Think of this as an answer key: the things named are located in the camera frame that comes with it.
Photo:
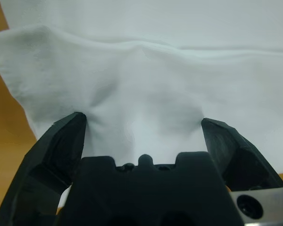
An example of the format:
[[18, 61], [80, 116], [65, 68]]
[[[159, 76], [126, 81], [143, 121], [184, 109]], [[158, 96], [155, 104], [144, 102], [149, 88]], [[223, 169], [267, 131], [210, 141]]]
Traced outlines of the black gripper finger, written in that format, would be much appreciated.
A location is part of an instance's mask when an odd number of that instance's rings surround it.
[[207, 150], [231, 191], [283, 187], [283, 180], [261, 152], [225, 122], [204, 118]]
[[75, 112], [53, 125], [24, 156], [0, 206], [0, 226], [53, 226], [61, 195], [81, 161], [87, 119]]

